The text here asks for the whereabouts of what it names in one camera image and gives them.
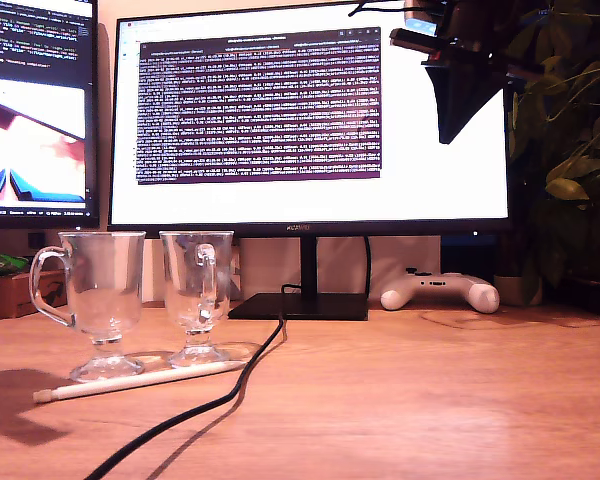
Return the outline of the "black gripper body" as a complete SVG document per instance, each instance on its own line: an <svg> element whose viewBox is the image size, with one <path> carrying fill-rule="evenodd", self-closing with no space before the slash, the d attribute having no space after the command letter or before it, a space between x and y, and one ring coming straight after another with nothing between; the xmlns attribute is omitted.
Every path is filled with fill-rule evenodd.
<svg viewBox="0 0 600 480"><path fill-rule="evenodd" d="M536 80L544 69L506 52L520 13L517 1L407 1L407 20L435 25L430 36L405 27L390 33L391 44L426 54L441 51L458 66Z"/></svg>

